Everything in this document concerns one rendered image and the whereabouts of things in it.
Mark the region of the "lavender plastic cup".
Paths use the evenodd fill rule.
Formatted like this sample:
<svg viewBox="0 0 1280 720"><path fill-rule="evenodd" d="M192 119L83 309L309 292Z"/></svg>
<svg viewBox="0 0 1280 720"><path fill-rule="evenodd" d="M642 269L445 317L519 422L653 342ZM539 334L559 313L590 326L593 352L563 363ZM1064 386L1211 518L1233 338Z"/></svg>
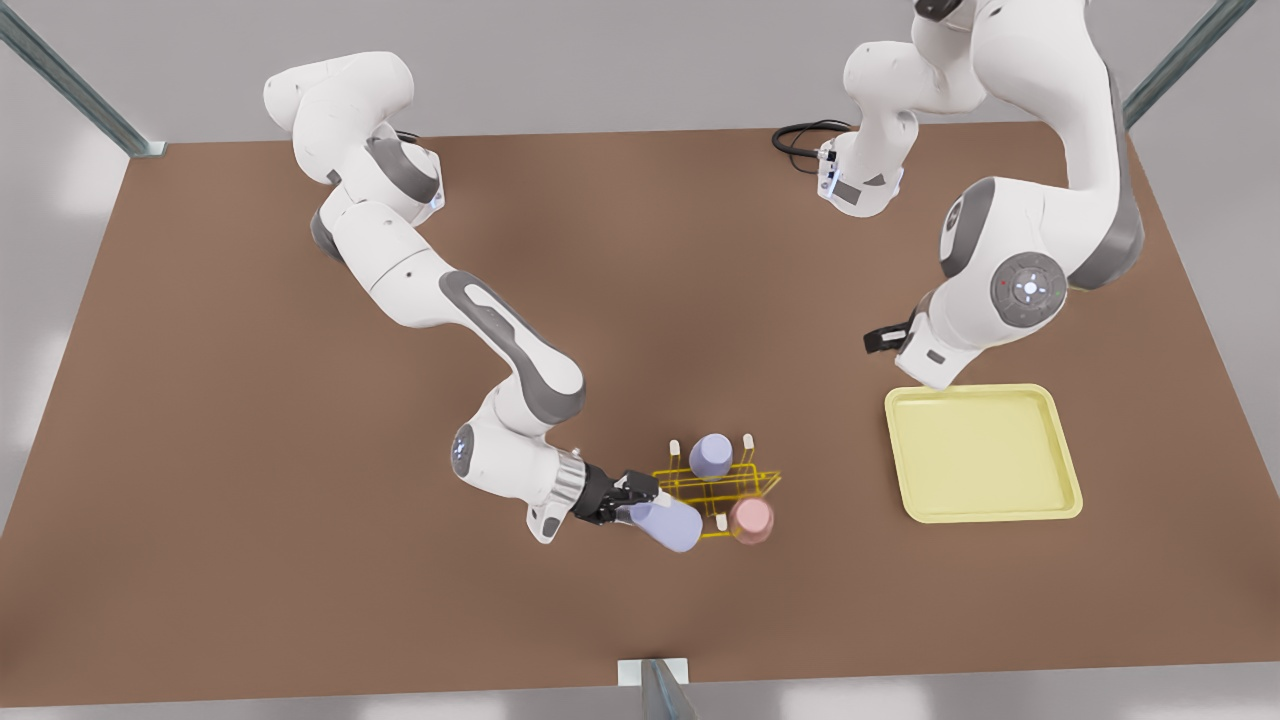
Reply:
<svg viewBox="0 0 1280 720"><path fill-rule="evenodd" d="M712 433L703 436L690 450L690 471L708 480L724 477L733 465L733 446L727 436Z"/></svg>
<svg viewBox="0 0 1280 720"><path fill-rule="evenodd" d="M695 507L669 496L622 506L618 509L618 521L636 527L676 553L687 552L699 542L704 523Z"/></svg>

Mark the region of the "pink plastic cup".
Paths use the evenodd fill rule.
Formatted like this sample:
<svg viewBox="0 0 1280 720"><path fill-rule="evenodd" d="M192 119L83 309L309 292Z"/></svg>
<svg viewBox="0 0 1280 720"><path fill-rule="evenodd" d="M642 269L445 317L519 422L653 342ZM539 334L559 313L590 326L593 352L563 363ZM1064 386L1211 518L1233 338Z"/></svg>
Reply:
<svg viewBox="0 0 1280 720"><path fill-rule="evenodd" d="M739 498L728 514L730 536L741 544L765 542L774 528L774 510L763 497Z"/></svg>

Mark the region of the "pale yellow square tray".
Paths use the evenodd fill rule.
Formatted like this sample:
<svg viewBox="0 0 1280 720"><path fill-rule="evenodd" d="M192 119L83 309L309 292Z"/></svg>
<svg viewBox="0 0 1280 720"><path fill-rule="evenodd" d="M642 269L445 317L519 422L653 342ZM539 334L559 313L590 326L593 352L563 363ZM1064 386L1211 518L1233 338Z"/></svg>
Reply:
<svg viewBox="0 0 1280 720"><path fill-rule="evenodd" d="M884 415L915 521L1064 520L1083 509L1056 404L1041 386L899 387Z"/></svg>

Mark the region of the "silver frame post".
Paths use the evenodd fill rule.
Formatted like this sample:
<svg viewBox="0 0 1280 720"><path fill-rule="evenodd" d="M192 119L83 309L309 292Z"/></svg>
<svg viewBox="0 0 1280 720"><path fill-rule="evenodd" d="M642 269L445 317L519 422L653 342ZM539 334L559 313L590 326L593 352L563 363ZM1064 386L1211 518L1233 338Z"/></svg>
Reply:
<svg viewBox="0 0 1280 720"><path fill-rule="evenodd" d="M687 659L625 659L616 666L618 687L640 689L644 720L699 720L685 691Z"/></svg>
<svg viewBox="0 0 1280 720"><path fill-rule="evenodd" d="M1135 123L1257 3L1258 0L1215 0L1215 4L1126 96L1123 104L1125 132L1132 132Z"/></svg>
<svg viewBox="0 0 1280 720"><path fill-rule="evenodd" d="M165 142L140 133L6 0L0 0L0 41L128 158L161 158L165 154Z"/></svg>

